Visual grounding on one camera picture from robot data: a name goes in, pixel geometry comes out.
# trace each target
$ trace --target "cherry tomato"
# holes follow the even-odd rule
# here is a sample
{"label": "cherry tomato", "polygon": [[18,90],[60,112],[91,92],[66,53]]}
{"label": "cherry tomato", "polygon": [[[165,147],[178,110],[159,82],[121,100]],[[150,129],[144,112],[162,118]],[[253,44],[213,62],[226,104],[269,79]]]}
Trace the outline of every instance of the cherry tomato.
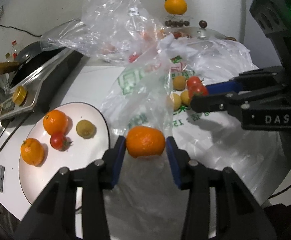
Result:
{"label": "cherry tomato", "polygon": [[138,54],[133,54],[129,57],[129,63],[134,62],[140,55]]}
{"label": "cherry tomato", "polygon": [[67,150],[71,143],[62,132],[54,133],[50,138],[50,145],[58,151]]}
{"label": "cherry tomato", "polygon": [[188,89],[190,89],[193,86],[200,85],[200,84],[202,84],[202,82],[201,82],[200,78],[198,78],[196,76],[190,77],[187,81]]}
{"label": "cherry tomato", "polygon": [[208,94],[209,94],[209,92],[207,91],[207,88],[202,84],[201,85],[192,86],[189,89],[189,98],[190,98],[190,100],[192,99],[192,97],[194,95],[206,96]]}

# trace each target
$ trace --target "clear plastic bag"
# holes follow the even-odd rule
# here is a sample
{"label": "clear plastic bag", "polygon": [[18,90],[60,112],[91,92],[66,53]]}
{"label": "clear plastic bag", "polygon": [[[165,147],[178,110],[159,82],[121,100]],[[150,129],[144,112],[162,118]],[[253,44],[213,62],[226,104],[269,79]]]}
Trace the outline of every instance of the clear plastic bag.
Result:
{"label": "clear plastic bag", "polygon": [[[170,57],[182,53],[173,36],[151,47],[128,64],[101,105],[111,131],[112,145],[136,125],[172,135],[173,107]],[[118,185],[104,192],[112,239],[178,239],[187,192],[174,185],[167,155],[124,157]]]}
{"label": "clear plastic bag", "polygon": [[68,47],[108,62],[133,62],[163,38],[163,25],[139,0],[84,0],[81,20],[44,34],[42,48]]}
{"label": "clear plastic bag", "polygon": [[[165,55],[165,60],[160,59],[158,51],[159,55]],[[161,62],[171,66],[168,59],[176,55],[182,55],[180,57],[187,62],[188,69],[173,72],[176,64],[168,72],[166,68],[157,68]],[[160,128],[166,136],[171,134],[168,122],[172,118],[167,117],[172,113],[165,109],[165,98],[170,91],[167,87],[170,85],[161,82],[161,88],[158,87],[158,80],[163,76],[196,72],[205,82],[216,83],[255,68],[248,50],[239,43],[191,39],[183,41],[166,37],[159,42],[158,48],[152,47],[128,65],[103,103],[101,110],[109,122],[112,142],[117,135],[128,131],[131,120],[133,124],[135,120],[137,125],[142,124],[144,118],[140,117],[140,109],[147,109],[146,113],[151,116],[147,118],[151,121],[144,125]],[[147,73],[149,69],[152,71],[140,81],[133,78],[126,82],[127,87],[133,88],[133,91],[124,95],[119,80],[123,81],[123,76],[130,71],[133,77],[137,77],[140,70],[141,73]],[[182,107],[173,113],[172,126],[172,134],[178,146],[185,149],[191,158],[218,170],[232,167],[259,202],[261,200],[256,192],[264,189],[265,178],[269,173],[275,176],[275,168],[286,164],[277,132],[243,131],[239,121],[226,112],[199,114]],[[180,191],[174,185],[165,152],[154,158],[137,159],[126,154],[118,185],[111,192],[105,191],[104,196],[112,239],[180,239],[188,191]],[[214,230],[215,220],[212,220],[211,237]]]}
{"label": "clear plastic bag", "polygon": [[204,77],[205,85],[228,81],[241,72],[257,69],[249,50],[239,42],[189,39],[188,46],[199,53],[190,58],[187,67]]}
{"label": "clear plastic bag", "polygon": [[158,54],[152,47],[117,78],[100,108],[112,131],[113,143],[137,125],[171,135],[171,65],[164,53]]}

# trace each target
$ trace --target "orange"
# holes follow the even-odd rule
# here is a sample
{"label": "orange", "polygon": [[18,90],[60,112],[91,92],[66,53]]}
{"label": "orange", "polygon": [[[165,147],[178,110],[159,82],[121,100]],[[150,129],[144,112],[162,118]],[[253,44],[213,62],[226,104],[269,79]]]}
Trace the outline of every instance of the orange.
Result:
{"label": "orange", "polygon": [[161,155],[165,148],[165,138],[160,130],[136,126],[128,132],[126,147],[129,154],[134,158]]}
{"label": "orange", "polygon": [[23,141],[20,150],[21,157],[30,165],[37,166],[44,159],[44,148],[37,139],[28,138]]}
{"label": "orange", "polygon": [[68,117],[64,112],[52,110],[44,116],[44,129],[49,135],[56,132],[65,133],[68,127]]}
{"label": "orange", "polygon": [[184,14],[188,9],[185,0],[166,0],[164,8],[169,14]]}

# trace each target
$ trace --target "wall outlet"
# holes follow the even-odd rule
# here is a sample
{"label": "wall outlet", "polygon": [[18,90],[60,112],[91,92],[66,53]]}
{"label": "wall outlet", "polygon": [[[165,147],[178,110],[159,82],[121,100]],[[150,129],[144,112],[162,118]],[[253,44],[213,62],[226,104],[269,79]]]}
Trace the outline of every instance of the wall outlet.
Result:
{"label": "wall outlet", "polygon": [[4,6],[0,7],[0,18],[2,17],[2,15],[4,14]]}

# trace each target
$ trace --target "gold knob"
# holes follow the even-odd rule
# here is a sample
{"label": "gold knob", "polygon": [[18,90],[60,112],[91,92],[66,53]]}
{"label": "gold knob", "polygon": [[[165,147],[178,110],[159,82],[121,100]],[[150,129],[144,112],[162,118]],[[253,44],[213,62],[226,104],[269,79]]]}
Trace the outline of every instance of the gold knob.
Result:
{"label": "gold knob", "polygon": [[18,86],[12,95],[12,102],[20,106],[26,99],[27,93],[27,90],[23,86]]}

